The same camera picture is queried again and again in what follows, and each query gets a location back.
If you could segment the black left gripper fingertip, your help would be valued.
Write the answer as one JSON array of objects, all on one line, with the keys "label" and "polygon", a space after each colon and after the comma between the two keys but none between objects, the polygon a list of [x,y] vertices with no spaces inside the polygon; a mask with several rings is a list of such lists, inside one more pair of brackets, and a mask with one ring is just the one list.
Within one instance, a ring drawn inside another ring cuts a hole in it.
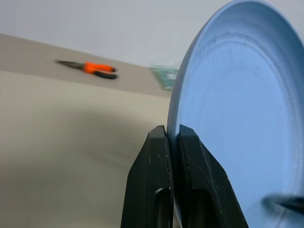
[{"label": "black left gripper fingertip", "polygon": [[304,196],[268,195],[262,199],[262,202],[269,209],[282,207],[289,210],[304,210]]}]

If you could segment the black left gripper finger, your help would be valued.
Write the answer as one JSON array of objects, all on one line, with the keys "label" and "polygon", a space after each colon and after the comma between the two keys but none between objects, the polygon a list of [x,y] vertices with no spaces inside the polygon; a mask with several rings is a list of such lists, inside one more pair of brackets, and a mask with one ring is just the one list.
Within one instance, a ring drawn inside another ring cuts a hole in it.
[{"label": "black left gripper finger", "polygon": [[164,126],[152,129],[127,177],[121,228],[172,228],[173,182]]},{"label": "black left gripper finger", "polygon": [[249,228],[228,176],[193,129],[178,135],[182,228]]}]

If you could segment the blue plate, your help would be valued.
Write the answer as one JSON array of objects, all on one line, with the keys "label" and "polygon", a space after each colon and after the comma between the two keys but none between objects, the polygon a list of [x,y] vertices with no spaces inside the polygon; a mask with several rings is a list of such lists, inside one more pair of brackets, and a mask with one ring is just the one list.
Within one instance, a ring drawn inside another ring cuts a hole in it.
[{"label": "blue plate", "polygon": [[304,216],[262,201],[304,195],[304,44],[274,7],[234,0],[199,31],[169,107],[226,171],[249,228],[304,228]]}]

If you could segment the green patterned flat object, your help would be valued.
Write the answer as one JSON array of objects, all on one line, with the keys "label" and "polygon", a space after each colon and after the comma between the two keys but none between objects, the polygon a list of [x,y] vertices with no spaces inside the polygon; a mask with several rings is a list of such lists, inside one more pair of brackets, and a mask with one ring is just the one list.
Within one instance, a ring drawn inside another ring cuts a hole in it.
[{"label": "green patterned flat object", "polygon": [[168,66],[153,66],[150,71],[156,77],[163,90],[173,90],[178,69]]}]

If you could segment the orange and black pliers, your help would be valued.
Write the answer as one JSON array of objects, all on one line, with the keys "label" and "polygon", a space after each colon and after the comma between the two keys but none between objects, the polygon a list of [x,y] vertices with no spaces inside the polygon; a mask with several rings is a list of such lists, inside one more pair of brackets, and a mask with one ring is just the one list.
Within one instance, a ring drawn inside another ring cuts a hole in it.
[{"label": "orange and black pliers", "polygon": [[105,78],[110,80],[114,80],[118,78],[118,76],[115,74],[116,69],[109,65],[96,64],[92,62],[79,63],[79,62],[63,61],[63,60],[56,60],[56,62],[63,66],[81,70],[87,74],[91,74],[100,78]]}]

